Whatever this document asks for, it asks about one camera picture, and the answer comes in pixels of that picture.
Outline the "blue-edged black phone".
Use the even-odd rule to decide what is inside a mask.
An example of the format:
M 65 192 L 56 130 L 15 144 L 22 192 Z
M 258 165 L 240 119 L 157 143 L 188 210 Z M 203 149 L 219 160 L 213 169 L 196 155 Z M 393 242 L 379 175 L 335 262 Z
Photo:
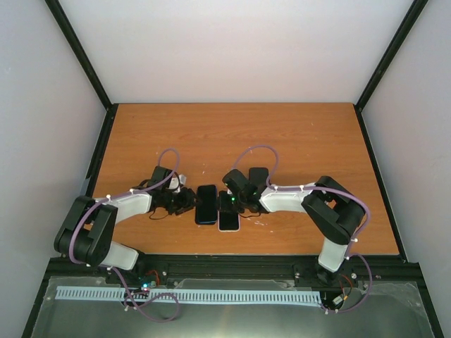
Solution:
M 198 225 L 213 225 L 218 219 L 216 210 L 217 188 L 214 184 L 197 188 L 197 205 L 194 220 Z

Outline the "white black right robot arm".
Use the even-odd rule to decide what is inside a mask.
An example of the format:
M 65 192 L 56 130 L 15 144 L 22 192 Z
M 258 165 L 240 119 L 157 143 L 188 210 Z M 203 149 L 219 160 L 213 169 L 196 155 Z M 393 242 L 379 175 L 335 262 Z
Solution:
M 268 214 L 296 212 L 307 214 L 324 237 L 315 267 L 317 278 L 331 284 L 350 248 L 371 218 L 369 207 L 329 176 L 317 182 L 292 186 L 274 185 L 266 178 L 254 184 L 239 170 L 223 177 L 227 198 L 220 198 L 219 210 Z

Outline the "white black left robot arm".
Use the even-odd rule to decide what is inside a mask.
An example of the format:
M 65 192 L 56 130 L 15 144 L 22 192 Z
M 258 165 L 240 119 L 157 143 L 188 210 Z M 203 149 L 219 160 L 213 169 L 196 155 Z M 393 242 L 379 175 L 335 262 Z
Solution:
M 131 283 L 143 281 L 147 267 L 138 260 L 139 251 L 113 241 L 115 226 L 158 208 L 169 215 L 192 210 L 198 198 L 185 182 L 184 175 L 158 165 L 149 179 L 125 193 L 99 199 L 79 196 L 55 237 L 55 251 L 76 264 L 121 269 Z

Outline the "red-edged black phone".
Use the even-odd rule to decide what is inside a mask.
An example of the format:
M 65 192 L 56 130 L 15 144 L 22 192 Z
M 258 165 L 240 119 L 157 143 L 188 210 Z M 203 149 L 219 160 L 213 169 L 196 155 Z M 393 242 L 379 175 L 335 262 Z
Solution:
M 265 187 L 268 175 L 268 168 L 253 167 L 248 171 L 249 181 L 256 187 Z

